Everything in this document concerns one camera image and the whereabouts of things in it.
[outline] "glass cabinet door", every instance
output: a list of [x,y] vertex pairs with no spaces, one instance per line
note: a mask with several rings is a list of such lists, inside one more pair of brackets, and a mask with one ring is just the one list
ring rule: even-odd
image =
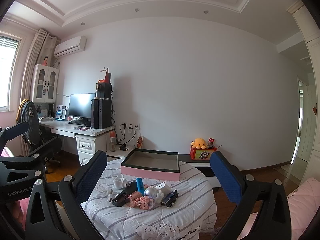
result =
[[36,98],[44,98],[44,96],[45,96],[45,87],[47,85],[46,84],[47,81],[44,80],[44,76],[45,76],[45,70],[44,69],[40,69],[38,80],[37,80]]
[[54,96],[54,82],[56,79],[56,73],[54,71],[52,71],[50,73],[50,77],[49,77],[49,81],[48,81],[48,85],[47,85],[47,92],[48,92],[48,98],[49,99],[53,99]]

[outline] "keyboard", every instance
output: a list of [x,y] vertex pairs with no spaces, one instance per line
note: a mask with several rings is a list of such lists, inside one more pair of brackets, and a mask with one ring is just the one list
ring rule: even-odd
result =
[[83,121],[83,120],[72,120],[71,122],[69,122],[71,124],[78,124],[78,125],[85,125],[85,126],[91,126],[91,122],[86,122],[86,121]]

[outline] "yellow octopus plush toy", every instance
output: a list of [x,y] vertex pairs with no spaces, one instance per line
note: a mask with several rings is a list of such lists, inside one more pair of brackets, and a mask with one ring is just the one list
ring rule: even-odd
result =
[[205,140],[202,138],[195,139],[195,141],[192,142],[191,145],[192,145],[191,146],[192,148],[197,148],[197,149],[200,149],[200,148],[206,149],[207,148],[207,144],[206,144]]

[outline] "striped bedsheet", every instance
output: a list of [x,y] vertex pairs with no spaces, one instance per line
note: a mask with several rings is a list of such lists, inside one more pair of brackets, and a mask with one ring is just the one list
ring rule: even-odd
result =
[[[96,188],[108,185],[120,173],[124,159],[108,162]],[[136,178],[124,175],[129,182]],[[163,180],[142,178],[144,184],[157,185]],[[116,207],[107,196],[93,190],[81,206],[105,239],[119,240],[189,240],[198,239],[199,232],[214,234],[217,207],[206,177],[191,165],[180,162],[180,181],[165,181],[179,198],[172,208],[156,204],[149,210],[127,205]]]

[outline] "pink box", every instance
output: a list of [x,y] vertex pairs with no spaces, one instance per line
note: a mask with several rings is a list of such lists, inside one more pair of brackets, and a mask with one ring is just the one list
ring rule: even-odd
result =
[[138,178],[178,181],[178,153],[134,149],[121,163],[121,173]]

